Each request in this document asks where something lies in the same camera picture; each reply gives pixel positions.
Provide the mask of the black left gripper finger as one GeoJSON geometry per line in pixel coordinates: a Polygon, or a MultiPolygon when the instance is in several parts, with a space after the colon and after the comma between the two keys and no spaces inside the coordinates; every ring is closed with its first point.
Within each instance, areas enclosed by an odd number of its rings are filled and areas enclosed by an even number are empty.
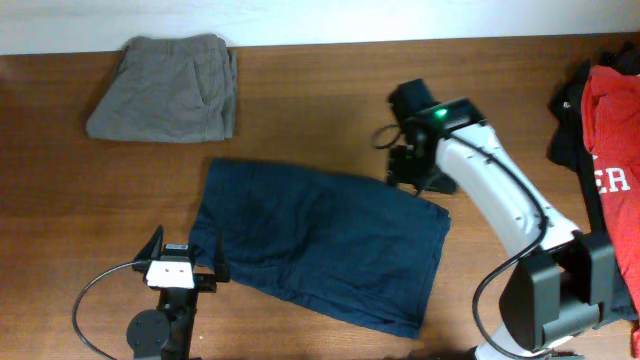
{"type": "Polygon", "coordinates": [[[135,256],[136,261],[151,261],[160,257],[164,237],[164,227],[159,225],[150,240],[135,256]]]}
{"type": "Polygon", "coordinates": [[[231,280],[230,267],[224,251],[224,239],[222,234],[216,237],[213,256],[213,272],[217,283],[228,283],[231,280]]]}

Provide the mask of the dark blue shorts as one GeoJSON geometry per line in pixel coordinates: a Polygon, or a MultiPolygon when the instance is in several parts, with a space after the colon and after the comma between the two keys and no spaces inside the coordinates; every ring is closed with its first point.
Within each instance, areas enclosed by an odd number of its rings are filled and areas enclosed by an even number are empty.
{"type": "Polygon", "coordinates": [[[189,234],[198,264],[320,314],[417,338],[451,220],[361,176],[216,159],[189,234]]]}

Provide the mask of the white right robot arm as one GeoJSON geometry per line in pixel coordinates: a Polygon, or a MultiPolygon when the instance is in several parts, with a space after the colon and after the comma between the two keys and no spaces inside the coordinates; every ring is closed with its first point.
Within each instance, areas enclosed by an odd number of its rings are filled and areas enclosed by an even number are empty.
{"type": "Polygon", "coordinates": [[[638,311],[603,231],[583,233],[509,157],[467,98],[436,101],[420,79],[388,104],[403,144],[386,144],[386,182],[417,192],[461,188],[491,225],[508,258],[477,286],[474,322],[483,343],[445,359],[566,359],[558,346],[638,311]]]}

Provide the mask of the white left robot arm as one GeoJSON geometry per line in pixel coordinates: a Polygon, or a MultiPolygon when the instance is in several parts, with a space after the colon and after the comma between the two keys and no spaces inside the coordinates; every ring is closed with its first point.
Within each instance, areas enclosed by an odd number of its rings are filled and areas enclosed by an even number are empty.
{"type": "Polygon", "coordinates": [[[159,293],[153,309],[138,313],[129,323],[126,340],[135,359],[189,360],[198,297],[214,293],[230,281],[230,267],[222,237],[216,238],[211,273],[195,271],[195,250],[189,245],[164,244],[158,226],[134,257],[132,268],[147,287],[159,293]]]}

